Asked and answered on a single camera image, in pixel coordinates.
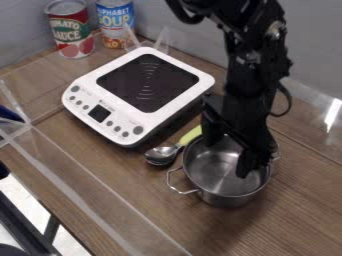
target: induction cooktop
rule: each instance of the induction cooktop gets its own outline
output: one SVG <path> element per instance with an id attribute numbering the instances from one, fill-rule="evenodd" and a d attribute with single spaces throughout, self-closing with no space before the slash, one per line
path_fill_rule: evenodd
<path id="1" fill-rule="evenodd" d="M 102 136 L 133 147 L 205 93 L 212 76 L 141 47 L 73 81 L 62 94 L 70 113 Z"/>

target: can label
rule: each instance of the can label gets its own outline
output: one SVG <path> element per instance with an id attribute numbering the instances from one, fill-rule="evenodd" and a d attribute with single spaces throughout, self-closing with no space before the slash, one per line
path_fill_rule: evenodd
<path id="1" fill-rule="evenodd" d="M 49 25 L 60 55 L 78 59 L 94 48 L 86 9 L 68 16 L 49 15 Z"/>
<path id="2" fill-rule="evenodd" d="M 108 48 L 122 48 L 126 36 L 124 23 L 132 30 L 134 27 L 133 3 L 114 8 L 108 8 L 100 4 L 96 6 L 102 43 Z"/>

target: pot handle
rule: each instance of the pot handle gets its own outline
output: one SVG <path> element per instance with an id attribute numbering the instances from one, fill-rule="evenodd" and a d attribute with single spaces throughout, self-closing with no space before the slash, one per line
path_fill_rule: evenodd
<path id="1" fill-rule="evenodd" d="M 167 186 L 177 192 L 179 195 L 188 195 L 188 194 L 192 194 L 195 192 L 199 191 L 199 189 L 192 189 L 192 190 L 188 190 L 185 192 L 181 192 L 177 188 L 175 188 L 172 185 L 171 185 L 171 174 L 176 171 L 180 171 L 183 169 L 183 167 L 179 167 L 176 169 L 172 169 L 172 170 L 168 170 L 167 171 L 167 179 L 165 179 L 165 182 L 167 182 Z"/>

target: digital display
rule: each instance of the digital display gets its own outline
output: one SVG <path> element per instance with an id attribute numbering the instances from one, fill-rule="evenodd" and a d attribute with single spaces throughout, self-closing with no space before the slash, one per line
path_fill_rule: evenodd
<path id="1" fill-rule="evenodd" d="M 97 105 L 89 112 L 89 116 L 101 123 L 105 118 L 110 115 L 110 111 L 108 111 L 102 106 Z"/>
<path id="2" fill-rule="evenodd" d="M 199 77 L 144 54 L 96 82 L 141 112 L 152 113 L 199 82 Z"/>

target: canned food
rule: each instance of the canned food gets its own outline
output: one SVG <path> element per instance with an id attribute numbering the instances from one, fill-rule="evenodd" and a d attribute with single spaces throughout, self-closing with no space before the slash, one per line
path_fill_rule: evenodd
<path id="1" fill-rule="evenodd" d="M 132 0 L 97 0 L 97 17 L 101 29 L 101 41 L 105 47 L 121 49 L 126 31 L 124 24 L 126 23 L 133 30 L 133 2 Z"/>
<path id="2" fill-rule="evenodd" d="M 86 4 L 82 0 L 56 0 L 45 7 L 60 54 L 72 59 L 88 56 L 94 48 Z"/>

